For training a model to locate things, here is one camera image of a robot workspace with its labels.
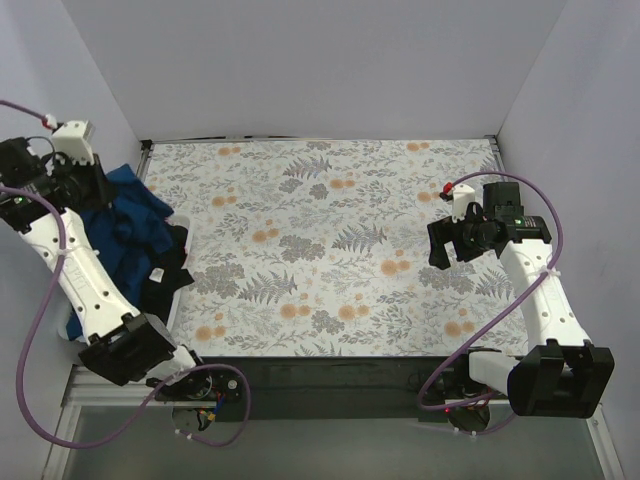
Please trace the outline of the blue t shirt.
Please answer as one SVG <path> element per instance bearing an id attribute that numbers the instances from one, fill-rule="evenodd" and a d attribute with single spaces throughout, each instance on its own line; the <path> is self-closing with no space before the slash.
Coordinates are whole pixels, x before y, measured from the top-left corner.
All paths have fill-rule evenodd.
<path id="1" fill-rule="evenodd" d="M 173 209 L 157 198 L 128 165 L 107 174 L 116 187 L 109 208 L 84 210 L 80 216 L 98 259 L 120 293 L 135 307 L 152 270 L 151 256 L 173 246 L 166 219 Z"/>

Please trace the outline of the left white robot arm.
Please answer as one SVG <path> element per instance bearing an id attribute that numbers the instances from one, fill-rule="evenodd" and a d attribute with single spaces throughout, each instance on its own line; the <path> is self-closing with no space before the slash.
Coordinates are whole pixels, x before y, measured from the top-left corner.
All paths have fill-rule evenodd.
<path id="1" fill-rule="evenodd" d="M 82 364 L 119 386 L 166 377 L 178 380 L 188 398 L 205 398 L 211 373 L 157 316 L 126 300 L 85 233 L 80 211 L 105 208 L 116 195 L 99 159 L 82 164 L 67 153 L 52 159 L 47 165 L 24 137 L 2 142 L 1 218 L 57 273 L 87 342 Z"/>

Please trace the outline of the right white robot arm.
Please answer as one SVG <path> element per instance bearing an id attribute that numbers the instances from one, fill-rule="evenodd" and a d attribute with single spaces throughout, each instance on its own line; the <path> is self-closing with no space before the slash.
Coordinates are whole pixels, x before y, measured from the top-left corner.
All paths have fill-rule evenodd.
<path id="1" fill-rule="evenodd" d="M 474 346 L 461 351 L 467 363 L 452 373 L 464 397 L 503 394 L 519 416 L 591 417 L 613 373 L 610 349 L 597 347 L 579 324 L 555 265 L 561 242 L 545 221 L 529 216 L 516 182 L 489 183 L 483 200 L 461 182 L 441 194 L 451 214 L 428 226 L 430 265 L 446 270 L 446 250 L 459 262 L 494 252 L 517 295 L 510 311 L 520 310 L 528 352 L 522 359 Z"/>

